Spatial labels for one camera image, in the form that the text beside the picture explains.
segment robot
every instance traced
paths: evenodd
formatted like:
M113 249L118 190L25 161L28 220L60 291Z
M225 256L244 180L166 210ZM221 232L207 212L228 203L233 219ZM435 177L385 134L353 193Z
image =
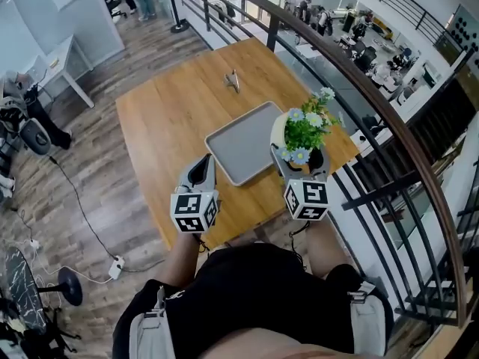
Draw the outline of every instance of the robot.
M211 154L188 165L171 195L170 217L179 233L205 233L215 224L219 193Z
M326 193L329 158L324 147L311 151L308 161L309 175L302 169L293 168L289 162L278 156L277 149L275 144L271 144L269 152L278 174L284 178L286 190L283 197L291 216L293 219L320 221L329 208Z

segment desk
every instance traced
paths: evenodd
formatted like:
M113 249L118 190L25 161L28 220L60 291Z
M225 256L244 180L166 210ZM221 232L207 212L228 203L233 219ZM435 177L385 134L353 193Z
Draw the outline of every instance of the desk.
M241 91L223 83L236 69ZM118 117L129 157L155 225L168 247L177 230L170 219L170 195L182 170L208 153L207 135L233 119L272 100L282 111L299 107L309 97L282 62L259 40L251 38L204 52L120 97ZM330 173L358 154L349 136L333 126L326 136ZM214 248L282 212L282 179L273 167L240 187L216 168L221 212L204 235Z
M69 36L65 41L63 41L59 46L57 46L55 50L51 51L47 56L45 56L44 61L46 63L47 69L45 78L42 80L41 84L42 86L45 86L49 82L53 82L60 77L64 77L65 80L67 80L68 84L74 89L74 91L83 99L83 101L85 101L85 103L90 108L93 108L95 106L94 102L80 88L80 86L76 83L75 79L67 71L68 59L70 58L72 49L75 49L77 51L80 58L82 58L83 62L89 70L93 69L90 61L86 58L82 49L75 41L75 37L72 35ZM51 68L50 64L55 59L58 59L58 63L53 68Z
M341 37L339 37L339 44L344 44L349 48L350 46L356 45L356 42L347 34L342 34Z

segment table leg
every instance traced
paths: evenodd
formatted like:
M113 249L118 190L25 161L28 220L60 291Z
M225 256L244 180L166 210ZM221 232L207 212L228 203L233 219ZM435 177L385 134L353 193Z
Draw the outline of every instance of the table leg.
M87 56L85 56L85 53L83 53L82 48L80 48L80 45L76 42L76 40L73 38L73 46L75 47L76 51L82 58L83 62L87 66L88 70L93 70L93 65L91 65L90 60L88 60Z
M93 108L95 106L94 102L91 101L91 98L88 97L88 95L83 91L83 89L80 88L80 85L78 85L75 81L75 79L68 73L68 72L63 72L62 76L67 80L68 84L77 92L77 94L83 99L83 101L86 102L86 104L90 107Z

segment jeans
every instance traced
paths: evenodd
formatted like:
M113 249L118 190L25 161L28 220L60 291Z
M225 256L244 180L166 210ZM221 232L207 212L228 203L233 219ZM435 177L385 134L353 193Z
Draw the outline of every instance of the jeans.
M153 2L153 0L136 0L136 4L139 6L140 14L144 18L147 18L156 13L155 3Z

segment black cable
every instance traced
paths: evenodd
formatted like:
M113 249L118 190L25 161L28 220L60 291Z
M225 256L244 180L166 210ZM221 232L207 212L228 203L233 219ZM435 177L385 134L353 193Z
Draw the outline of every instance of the black cable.
M201 240L201 237L198 236L198 234L193 233L193 237L196 239L196 242L199 243L199 245L203 248L203 250L200 250L200 253L204 253L205 251L207 251L208 252L208 258L210 258L210 248L208 248L206 243L204 243Z
M52 156L48 156L48 158L50 159L50 162L53 163L54 165L57 165L58 168L61 170L61 172L63 173L63 175L65 176L65 178L67 179L67 181L71 184L71 186L73 187L73 190L75 191L75 195L76 195L76 199L78 200L78 204L80 206L80 210L82 211L82 214L83 214L83 218L86 220L87 224L88 224L88 227L90 227L90 230L91 232L96 236L98 242L103 246L103 249L106 251L106 253L111 257L113 258L114 260L118 260L117 257L115 255L113 255L112 253L109 252L109 250L106 248L106 246L103 244L102 240L99 238L99 236L95 233L95 230L93 230L93 227L90 225L90 222L88 222L88 219L87 219L87 216L85 214L85 211L83 210L83 206L82 206L82 202L80 202L80 196L76 190L76 187L75 185L73 184L73 182L71 182L70 178L68 178L68 175L64 172L64 170L61 168L61 166L59 165L58 162L56 162L56 160L52 157Z
M115 255L113 255L112 253L110 253L110 251L106 248L105 244L103 244L102 240L99 238L99 236L95 233L95 231L93 230L93 227L90 225L90 222L88 222L88 219L87 219L87 216L85 214L85 212L83 211L83 207L82 207L82 203L80 202L80 196L76 190L76 187L75 185L73 184L73 182L71 182L70 178L68 178L68 175L64 172L64 170L61 168L60 164L58 162L56 162L56 160L52 157L52 156L48 156L49 157L49 160L51 163L53 163L54 165L57 165L58 168L61 170L61 172L63 173L63 175L65 176L65 178L67 179L67 181L71 184L71 186L73 187L73 190L75 191L75 194L76 194L76 199L78 200L78 204L80 206L80 209L82 211L82 214L83 214L83 218L86 220L87 224L88 224L88 227L90 227L90 230L91 232L96 236L98 242L103 246L103 249L105 249L106 253L111 257L113 258L114 260L118 260L117 257ZM123 267L121 269L121 271L125 271L125 272L132 272L132 273L135 273L135 272L144 272L144 271L148 271L150 270L151 268L159 265L161 262L163 262L165 260L165 258L163 259L160 259L159 261L153 263L152 265L148 266L148 267L145 267L144 269L138 269L138 270L135 270L135 269L128 269L126 267Z
M121 271L125 271L125 272L145 272L145 271L148 271L148 270L152 269L153 267L159 265L161 262L164 262L164 261L165 261L165 258L162 258L159 261L145 267L144 269L140 269L140 270L127 269L126 267L123 267L121 269Z
M25 227L30 230L30 240L33 241L33 230L25 222L25 210L22 210L20 213L18 213L18 209L14 208L14 207L12 207L10 210L12 212L15 212L16 216L22 220Z
M303 225L303 227L301 227L301 229L297 230L297 231L290 231L288 233L288 235L290 236L291 238L291 250L293 251L293 253L296 255L296 257L298 258L298 260L301 262L301 265L303 267L304 270L306 270L306 266L302 260L302 257L301 257L301 254L299 254L296 249L294 248L294 236L296 234L299 234L301 233L303 230L306 230L308 229L308 227L311 225L311 222L310 221L306 221L306 223Z

